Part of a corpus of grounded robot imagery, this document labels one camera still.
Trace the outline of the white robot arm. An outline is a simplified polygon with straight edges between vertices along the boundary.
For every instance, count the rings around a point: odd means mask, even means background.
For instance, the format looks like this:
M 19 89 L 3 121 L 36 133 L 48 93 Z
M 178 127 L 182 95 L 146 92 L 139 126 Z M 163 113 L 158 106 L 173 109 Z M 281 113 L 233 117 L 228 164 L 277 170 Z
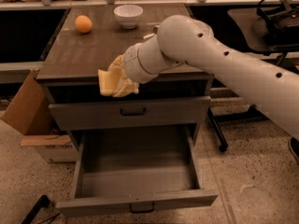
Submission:
M 209 73 L 299 139 L 299 75 L 223 45 L 208 25 L 182 15 L 165 19 L 156 35 L 126 50 L 112 94 L 182 64 Z

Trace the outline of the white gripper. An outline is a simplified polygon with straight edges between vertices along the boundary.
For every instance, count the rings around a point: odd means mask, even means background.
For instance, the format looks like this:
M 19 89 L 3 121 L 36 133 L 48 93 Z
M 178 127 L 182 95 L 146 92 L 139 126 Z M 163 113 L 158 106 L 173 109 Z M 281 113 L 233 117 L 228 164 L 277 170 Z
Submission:
M 131 46 L 123 56 L 119 55 L 109 66 L 108 72 L 110 74 L 120 76 L 114 78 L 113 97 L 122 98 L 131 93 L 137 94 L 139 93 L 138 83 L 144 84 L 157 77 L 142 67 L 138 57 L 140 47 L 141 43 Z

